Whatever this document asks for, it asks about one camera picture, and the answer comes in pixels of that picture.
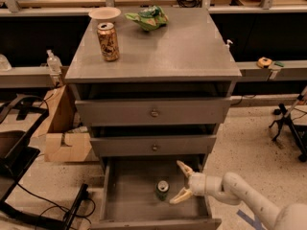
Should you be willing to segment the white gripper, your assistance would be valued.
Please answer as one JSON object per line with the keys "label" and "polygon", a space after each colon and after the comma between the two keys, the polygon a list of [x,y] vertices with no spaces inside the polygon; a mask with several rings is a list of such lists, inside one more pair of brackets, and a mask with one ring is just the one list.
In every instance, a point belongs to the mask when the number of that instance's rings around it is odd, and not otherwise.
{"label": "white gripper", "polygon": [[170,199],[175,205],[194,196],[215,196],[222,190],[222,179],[218,176],[194,172],[192,168],[178,160],[177,165],[188,179],[189,189],[182,188],[177,195]]}

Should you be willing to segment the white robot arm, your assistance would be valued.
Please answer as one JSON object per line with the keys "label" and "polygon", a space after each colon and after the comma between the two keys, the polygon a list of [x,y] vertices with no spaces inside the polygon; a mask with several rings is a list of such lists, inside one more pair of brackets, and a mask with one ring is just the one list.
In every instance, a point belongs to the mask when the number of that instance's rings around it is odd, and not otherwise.
{"label": "white robot arm", "polygon": [[191,196],[212,196],[228,205],[244,202],[268,230],[307,230],[306,204],[294,203],[279,208],[235,172],[218,177],[194,172],[180,160],[177,165],[187,177],[188,187],[183,187],[171,198],[171,204],[179,204]]}

